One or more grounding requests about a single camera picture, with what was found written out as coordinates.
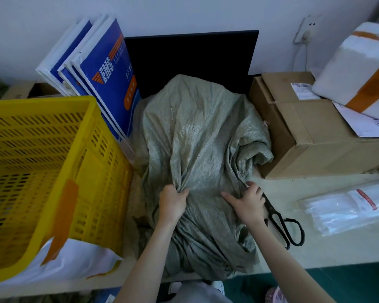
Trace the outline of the black flat monitor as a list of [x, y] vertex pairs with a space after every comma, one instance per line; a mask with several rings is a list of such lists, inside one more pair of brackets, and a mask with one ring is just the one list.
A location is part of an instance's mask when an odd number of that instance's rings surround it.
[[126, 37], [125, 42], [142, 98], [180, 74], [248, 94], [258, 35], [259, 30], [228, 31]]

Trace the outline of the person's left hand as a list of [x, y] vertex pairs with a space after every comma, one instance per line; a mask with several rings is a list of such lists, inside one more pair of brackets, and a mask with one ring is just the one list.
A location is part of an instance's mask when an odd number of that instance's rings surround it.
[[186, 209], [186, 203], [177, 200], [177, 189], [173, 184], [166, 185], [160, 193], [159, 218], [157, 225], [176, 226]]

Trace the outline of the white mailer bag orange tape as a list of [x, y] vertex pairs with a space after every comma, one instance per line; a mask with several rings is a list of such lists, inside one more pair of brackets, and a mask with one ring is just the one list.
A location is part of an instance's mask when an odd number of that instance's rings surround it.
[[55, 215], [54, 235], [17, 274], [0, 279], [0, 286], [18, 286], [44, 280], [65, 281], [106, 275], [123, 261], [113, 250], [85, 241], [70, 239], [79, 185], [68, 179]]

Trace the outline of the white paper envelope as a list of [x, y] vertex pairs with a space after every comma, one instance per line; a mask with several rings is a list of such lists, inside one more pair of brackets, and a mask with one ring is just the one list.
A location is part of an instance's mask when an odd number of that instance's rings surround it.
[[333, 105], [357, 136], [364, 138], [379, 138], [378, 119], [355, 112], [336, 102], [333, 102]]

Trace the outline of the white shipping label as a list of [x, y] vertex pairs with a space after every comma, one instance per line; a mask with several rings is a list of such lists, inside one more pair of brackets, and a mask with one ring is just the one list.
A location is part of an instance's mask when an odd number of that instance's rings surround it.
[[291, 83], [291, 87], [297, 98], [301, 101], [320, 100], [321, 97], [312, 91], [312, 85], [308, 83]]

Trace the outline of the small open cardboard box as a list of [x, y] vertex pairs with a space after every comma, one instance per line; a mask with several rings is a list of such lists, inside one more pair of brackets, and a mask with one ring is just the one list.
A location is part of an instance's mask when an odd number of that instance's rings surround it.
[[63, 97], [63, 95], [46, 82], [28, 81], [10, 86], [0, 100], [50, 97]]

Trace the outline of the pack of clear plastic bags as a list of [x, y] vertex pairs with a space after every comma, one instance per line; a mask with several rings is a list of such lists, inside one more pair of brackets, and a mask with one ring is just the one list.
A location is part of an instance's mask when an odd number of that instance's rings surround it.
[[379, 222], [379, 180], [305, 198], [300, 203], [322, 236], [358, 229]]

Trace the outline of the grey-green woven sack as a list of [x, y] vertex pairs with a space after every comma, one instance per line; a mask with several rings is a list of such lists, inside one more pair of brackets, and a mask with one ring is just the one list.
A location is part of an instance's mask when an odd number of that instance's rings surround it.
[[177, 75], [136, 106], [131, 140], [144, 216], [133, 218], [142, 253], [159, 218], [165, 185], [189, 189], [168, 247], [163, 277], [206, 280], [247, 274], [259, 262], [251, 234], [222, 196], [240, 198], [254, 165], [273, 160], [268, 127], [245, 94]]

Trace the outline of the person's left forearm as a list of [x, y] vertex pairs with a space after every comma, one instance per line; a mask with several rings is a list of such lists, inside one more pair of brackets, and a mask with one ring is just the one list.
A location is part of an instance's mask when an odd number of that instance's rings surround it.
[[163, 217], [113, 303], [156, 303], [178, 218]]

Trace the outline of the black scissors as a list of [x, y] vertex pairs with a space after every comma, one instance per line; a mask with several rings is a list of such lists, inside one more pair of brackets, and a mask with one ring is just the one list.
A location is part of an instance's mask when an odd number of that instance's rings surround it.
[[[291, 245], [303, 246], [303, 244], [305, 243], [306, 237], [305, 237], [305, 231], [302, 228], [302, 225], [300, 224], [300, 222], [297, 221], [296, 219], [291, 219], [291, 218], [283, 219], [282, 215], [273, 207], [273, 205], [271, 204], [271, 202], [269, 201], [269, 199], [265, 195], [265, 193], [262, 193], [262, 197], [265, 199], [264, 206], [268, 212], [268, 217], [264, 219], [266, 226], [268, 226], [269, 221], [274, 225], [276, 230], [279, 232], [279, 234], [284, 239], [284, 241], [286, 243], [285, 248], [287, 250], [290, 249]], [[292, 236], [291, 236], [291, 234], [287, 228], [286, 223], [293, 223], [299, 227], [299, 232], [300, 232], [300, 241], [299, 242], [296, 242], [292, 238]]]

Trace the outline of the white foam box orange tape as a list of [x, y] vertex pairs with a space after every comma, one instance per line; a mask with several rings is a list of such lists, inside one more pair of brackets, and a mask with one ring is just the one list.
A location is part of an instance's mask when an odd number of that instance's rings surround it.
[[379, 120], [379, 24], [364, 22], [335, 51], [312, 91]]

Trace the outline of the yellow plastic crate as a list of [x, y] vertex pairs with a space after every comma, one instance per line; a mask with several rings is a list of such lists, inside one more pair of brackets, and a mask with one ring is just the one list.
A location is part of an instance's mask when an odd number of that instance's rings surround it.
[[93, 97], [0, 101], [0, 279], [54, 235], [68, 179], [79, 185], [69, 238], [122, 257], [132, 170]]

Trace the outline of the blue white courier envelope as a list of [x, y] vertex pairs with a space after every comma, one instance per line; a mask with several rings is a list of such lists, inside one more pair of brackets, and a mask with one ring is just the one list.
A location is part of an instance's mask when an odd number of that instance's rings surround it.
[[[75, 92], [76, 95], [80, 95], [80, 96], [90, 95], [90, 96], [92, 96], [88, 91], [88, 87], [83, 86], [82, 79], [77, 76], [77, 73], [74, 73], [73, 69], [71, 69], [68, 65], [65, 65], [65, 62], [68, 61], [69, 58], [70, 58], [70, 56], [68, 56], [66, 58], [66, 60], [64, 61], [64, 63], [59, 67], [58, 73], [64, 79], [64, 81], [68, 83], [68, 85], [71, 87], [71, 89]], [[106, 119], [108, 121], [108, 117], [105, 115], [105, 113], [103, 112], [101, 107], [100, 107], [100, 109], [101, 109], [102, 114], [106, 117]], [[119, 139], [122, 139], [123, 137], [121, 137], [119, 132], [117, 130], [115, 130], [115, 127], [113, 126], [113, 124], [110, 123], [110, 125], [111, 125], [111, 130], [116, 132]]]
[[92, 23], [89, 18], [83, 18], [73, 23], [35, 69], [40, 77], [64, 96], [75, 96], [76, 94], [60, 76], [58, 69], [76, 49], [91, 27]]
[[142, 97], [116, 17], [104, 15], [96, 20], [65, 65], [82, 79], [121, 137], [129, 137]]

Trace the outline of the white wall socket with plug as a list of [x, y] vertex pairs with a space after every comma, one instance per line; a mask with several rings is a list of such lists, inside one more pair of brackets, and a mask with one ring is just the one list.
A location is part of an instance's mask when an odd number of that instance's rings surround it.
[[322, 15], [308, 15], [299, 26], [293, 40], [294, 45], [309, 44], [318, 29]]

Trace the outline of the person's right hand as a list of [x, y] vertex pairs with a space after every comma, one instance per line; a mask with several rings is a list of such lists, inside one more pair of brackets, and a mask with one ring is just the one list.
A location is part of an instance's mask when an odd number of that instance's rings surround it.
[[264, 222], [264, 203], [262, 189], [253, 181], [246, 182], [248, 188], [240, 199], [237, 208], [233, 208], [240, 220], [247, 227], [265, 225]]

